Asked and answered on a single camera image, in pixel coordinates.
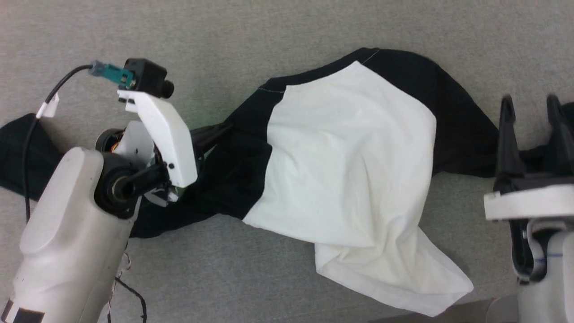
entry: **black sleeve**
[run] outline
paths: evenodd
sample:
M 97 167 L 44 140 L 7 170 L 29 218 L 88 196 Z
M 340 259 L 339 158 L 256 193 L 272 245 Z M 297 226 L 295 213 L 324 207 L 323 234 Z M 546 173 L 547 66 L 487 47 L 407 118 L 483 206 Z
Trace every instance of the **black sleeve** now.
M 27 114 L 0 128 L 0 186 L 23 194 L 22 150 L 26 134 L 36 116 Z M 58 166 L 61 153 L 41 124 L 36 126 L 28 152 L 28 183 L 30 198 L 40 199 L 52 173 Z
M 494 176 L 498 129 L 438 64 L 416 53 L 381 49 L 364 65 L 435 115 L 434 174 Z
M 233 130 L 206 157 L 197 181 L 167 207 L 142 202 L 131 237 L 149 238 L 216 214 L 243 219 L 263 194 L 271 156 L 267 124 L 282 94 L 256 91 L 226 120 Z

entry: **black cable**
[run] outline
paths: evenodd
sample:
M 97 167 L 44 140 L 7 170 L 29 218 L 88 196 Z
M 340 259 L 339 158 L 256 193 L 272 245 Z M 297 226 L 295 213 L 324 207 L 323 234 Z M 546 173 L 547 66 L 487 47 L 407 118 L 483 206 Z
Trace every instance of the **black cable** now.
M 142 323 L 146 323 L 148 321 L 148 308 L 145 305 L 145 300 L 142 297 L 142 295 L 140 295 L 138 292 L 135 291 L 135 289 L 131 288 L 126 283 L 124 283 L 121 279 L 116 277 L 115 281 L 118 282 L 120 285 L 122 285 L 125 289 L 131 291 L 132 294 L 134 294 L 139 298 L 139 301 L 142 303 L 142 312 L 143 312 L 143 315 L 141 316 Z
M 38 118 L 34 118 L 30 130 L 26 135 L 26 140 L 24 141 L 24 151 L 22 152 L 22 178 L 23 178 L 23 189 L 24 189 L 24 204 L 26 205 L 26 223 L 30 220 L 30 196 L 28 193 L 28 148 L 30 147 L 30 141 L 32 140 L 32 134 L 34 129 L 38 124 Z
M 64 83 L 67 80 L 69 80 L 74 74 L 82 70 L 88 70 L 90 68 L 92 68 L 92 65 L 81 65 L 71 70 L 69 73 L 66 74 L 66 76 L 64 76 L 58 82 L 58 84 L 56 84 L 56 86 L 52 89 L 50 94 L 48 94 L 48 97 L 46 97 L 46 100 L 44 102 L 46 104 L 50 103 L 50 101 L 56 95 L 56 93 L 62 87 L 62 85 L 64 85 Z M 28 134 L 26 135 L 26 140 L 24 141 L 24 147 L 22 150 L 22 188 L 24 191 L 24 203 L 26 205 L 26 223 L 28 223 L 28 221 L 30 220 L 30 196 L 28 193 L 28 150 L 30 148 L 30 142 L 32 141 L 34 129 L 38 124 L 39 117 L 41 116 L 37 116 L 32 122 L 30 130 L 28 130 Z

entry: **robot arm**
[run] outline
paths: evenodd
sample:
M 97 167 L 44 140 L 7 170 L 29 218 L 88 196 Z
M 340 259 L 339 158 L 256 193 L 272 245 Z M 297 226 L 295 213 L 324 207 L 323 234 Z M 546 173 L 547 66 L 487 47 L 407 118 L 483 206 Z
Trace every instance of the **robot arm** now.
M 556 136 L 552 171 L 529 173 L 520 159 L 510 97 L 501 107 L 495 192 L 484 196 L 487 220 L 506 220 L 518 277 L 521 323 L 574 322 L 574 130 L 548 96 Z
M 141 121 L 106 132 L 97 150 L 64 155 L 22 235 L 24 259 L 3 322 L 97 322 L 141 197 L 164 191 L 166 202 L 176 201 L 197 179 L 190 132 L 160 99 L 173 91 L 165 69 L 129 59 L 124 69 L 96 62 L 91 73 L 119 84 L 120 101 Z

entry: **white plastic casing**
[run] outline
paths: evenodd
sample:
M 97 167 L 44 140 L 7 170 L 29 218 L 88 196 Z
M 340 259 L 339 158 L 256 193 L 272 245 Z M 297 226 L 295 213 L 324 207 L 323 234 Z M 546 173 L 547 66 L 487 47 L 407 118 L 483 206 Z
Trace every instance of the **white plastic casing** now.
M 518 321 L 574 323 L 574 232 L 552 236 L 546 276 L 518 287 Z
M 169 180 L 187 187 L 197 179 L 191 134 L 171 103 L 145 92 L 118 90 L 126 111 L 137 113 L 168 165 Z
M 135 215 L 122 220 L 94 201 L 103 167 L 97 151 L 73 148 L 52 175 L 30 217 L 14 279 L 13 323 L 20 308 L 44 313 L 42 323 L 95 323 L 111 295 Z
M 487 220 L 574 216 L 574 184 L 484 195 Z

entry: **black fabric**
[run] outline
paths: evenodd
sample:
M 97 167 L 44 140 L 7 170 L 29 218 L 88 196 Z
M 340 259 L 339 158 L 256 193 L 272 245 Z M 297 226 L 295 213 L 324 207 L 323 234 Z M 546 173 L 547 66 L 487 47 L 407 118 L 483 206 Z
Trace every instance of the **black fabric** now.
M 565 142 L 565 136 L 563 135 L 563 132 L 574 134 L 574 103 L 562 105 L 559 110 L 563 116 L 562 122 L 560 125 L 553 125 L 553 132 L 548 142 L 544 159 L 540 169 L 536 171 L 551 172 L 555 176 L 574 176 L 574 170 L 572 169 L 574 147 L 568 145 L 571 143 L 571 140 L 568 140 L 567 143 Z
M 0 128 L 0 186 L 22 194 L 22 148 L 28 129 L 36 116 L 27 114 Z M 64 156 L 41 124 L 36 126 L 28 153 L 30 198 L 38 200 L 52 173 Z
M 321 68 L 273 78 L 259 87 L 226 119 L 234 124 L 233 130 L 206 157 L 197 181 L 177 203 L 160 207 L 144 199 L 131 236 L 158 236 L 218 213 L 243 219 L 263 193 L 272 151 L 267 143 L 267 123 L 286 86 L 323 78 L 354 61 L 422 102 L 436 116 L 434 174 L 447 171 L 494 176 L 498 130 L 455 80 L 436 63 L 418 54 L 361 48 Z M 21 193 L 21 147 L 25 137 L 21 132 L 28 127 L 21 125 L 18 132 L 10 130 L 14 127 L 9 125 L 2 128 L 0 136 L 1 151 L 5 147 L 10 149 L 10 153 L 0 155 L 4 156 L 0 160 L 3 166 L 0 185 Z M 13 132 L 10 140 L 6 139 L 7 132 Z M 30 186 L 32 197 L 37 199 L 62 154 L 43 130 L 34 135 L 34 140 L 32 150 L 39 155 L 30 165 L 35 168 L 30 172 Z M 543 152 L 544 148 L 539 148 L 532 153 L 532 163 L 539 163 Z

